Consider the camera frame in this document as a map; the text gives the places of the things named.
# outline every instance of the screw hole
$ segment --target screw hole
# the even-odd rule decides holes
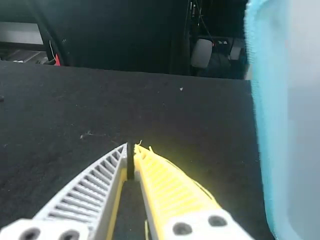
[[[69,230],[64,232],[59,240],[78,240],[79,239],[79,232],[74,230]]]
[[[175,235],[188,235],[192,233],[192,228],[189,224],[184,222],[178,222],[173,226],[173,232]]]
[[[210,216],[208,222],[212,227],[224,227],[227,225],[227,221],[221,216]]]
[[[40,235],[38,228],[30,228],[24,231],[20,237],[20,240],[36,240]]]

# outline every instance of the chair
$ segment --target chair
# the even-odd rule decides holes
[[[26,0],[61,65],[188,74],[190,0]]]

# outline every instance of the blue cloth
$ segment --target blue cloth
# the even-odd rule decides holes
[[[286,9],[284,0],[250,0],[244,21],[265,212],[276,238],[277,214],[285,204],[277,171],[286,164],[288,139]]]

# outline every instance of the black table surface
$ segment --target black table surface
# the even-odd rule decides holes
[[[1,95],[0,227],[32,218],[89,164],[142,140],[256,240],[273,239],[248,81],[0,62]],[[145,218],[139,184],[126,182],[114,239],[144,239]]]

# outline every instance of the red object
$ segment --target red object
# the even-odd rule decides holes
[[[55,65],[56,65],[56,66],[61,66],[61,65],[60,65],[60,61],[59,61],[59,57],[58,57],[57,54],[55,55]]]

